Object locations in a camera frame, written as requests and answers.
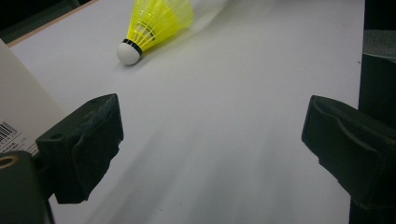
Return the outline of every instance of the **shuttlecock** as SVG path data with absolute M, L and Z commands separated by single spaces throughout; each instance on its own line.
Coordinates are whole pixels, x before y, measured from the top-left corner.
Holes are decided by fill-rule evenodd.
M 128 35 L 117 48 L 124 64 L 134 64 L 147 49 L 192 24 L 189 0 L 135 0 Z

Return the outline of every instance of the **barcode label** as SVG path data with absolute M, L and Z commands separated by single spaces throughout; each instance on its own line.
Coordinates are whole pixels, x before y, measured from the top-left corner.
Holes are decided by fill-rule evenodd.
M 23 132 L 7 121 L 0 121 L 0 153 L 9 151 L 27 151 L 32 155 L 38 153 L 37 145 Z
M 6 122 L 0 124 L 0 142 L 11 139 L 15 133 L 17 133 L 17 130 Z

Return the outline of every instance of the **white surface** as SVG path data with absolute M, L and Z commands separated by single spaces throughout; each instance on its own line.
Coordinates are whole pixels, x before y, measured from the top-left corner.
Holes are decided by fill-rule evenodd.
M 121 63 L 132 65 L 139 61 L 140 54 L 131 45 L 120 43 L 119 47 L 117 48 L 117 57 Z
M 115 92 L 125 140 L 57 223 L 346 223 L 301 141 L 311 95 L 358 103 L 363 0 L 197 0 L 190 30 L 124 66 L 133 2 L 101 0 L 12 48 L 71 112 Z

